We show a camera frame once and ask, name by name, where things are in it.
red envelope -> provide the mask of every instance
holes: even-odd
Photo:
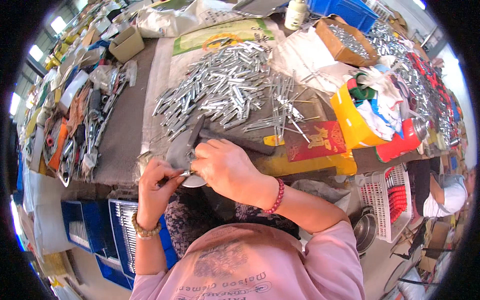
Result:
[[[342,130],[337,121],[297,122],[297,125],[308,137],[310,143],[301,134],[285,130],[285,147],[287,148],[289,162],[335,155],[347,151]],[[288,125],[288,127],[297,130],[293,124]]]

white bottle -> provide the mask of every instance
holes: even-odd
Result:
[[[305,20],[308,6],[303,0],[291,0],[285,14],[285,27],[290,30],[298,30]]]

wrist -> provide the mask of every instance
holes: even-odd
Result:
[[[251,183],[248,190],[250,191],[249,199],[255,202],[252,205],[267,210],[272,208],[277,200],[279,184],[274,177],[261,174]]]
[[[140,209],[137,212],[137,223],[138,225],[145,230],[155,229],[159,218],[147,216],[143,214]]]

gold chinese character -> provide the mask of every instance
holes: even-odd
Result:
[[[312,141],[308,144],[308,148],[312,149],[312,147],[325,146],[326,149],[332,150],[332,145],[330,144],[330,140],[328,139],[324,140],[324,138],[328,137],[328,130],[323,127],[318,128],[317,126],[314,126],[314,128],[318,131],[319,134],[309,135]]]

red beaded bracelet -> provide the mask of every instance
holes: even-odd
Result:
[[[264,211],[267,214],[273,214],[276,211],[276,209],[280,206],[280,203],[282,203],[283,190],[285,189],[285,184],[283,184],[283,181],[279,178],[277,178],[276,180],[278,181],[278,184],[280,185],[279,190],[278,190],[278,197],[276,198],[276,202],[275,202],[275,204],[273,204],[273,207]]]

